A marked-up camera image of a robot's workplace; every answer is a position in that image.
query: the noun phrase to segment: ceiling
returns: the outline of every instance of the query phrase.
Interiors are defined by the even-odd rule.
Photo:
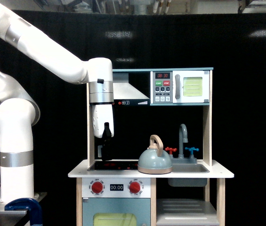
[[[163,1],[162,6],[154,13],[155,2],[159,1]],[[0,0],[0,3],[11,10],[129,15],[266,12],[266,0]]]

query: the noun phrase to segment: gray faucet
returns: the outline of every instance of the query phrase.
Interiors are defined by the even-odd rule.
[[[183,143],[188,143],[187,128],[185,124],[181,124],[179,128],[179,158],[183,159]]]

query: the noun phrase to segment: toy microwave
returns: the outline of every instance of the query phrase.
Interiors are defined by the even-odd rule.
[[[209,70],[151,72],[151,104],[209,103]]]

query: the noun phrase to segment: blue clamp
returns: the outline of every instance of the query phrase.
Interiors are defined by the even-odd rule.
[[[185,150],[188,150],[188,151],[190,151],[190,155],[192,155],[192,154],[193,154],[193,151],[197,151],[197,152],[199,151],[199,149],[198,149],[198,148],[194,148],[194,147],[190,147],[190,148],[189,148],[189,147],[186,147],[186,148],[185,148]]]
[[[13,200],[5,206],[4,210],[28,210],[30,225],[43,226],[42,208],[35,199],[21,198]]]

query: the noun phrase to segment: yellow oven window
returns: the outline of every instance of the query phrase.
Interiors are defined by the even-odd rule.
[[[200,97],[202,95],[203,95],[203,78],[202,77],[183,78],[183,96]]]
[[[137,226],[137,218],[132,213],[97,213],[93,217],[94,226]]]

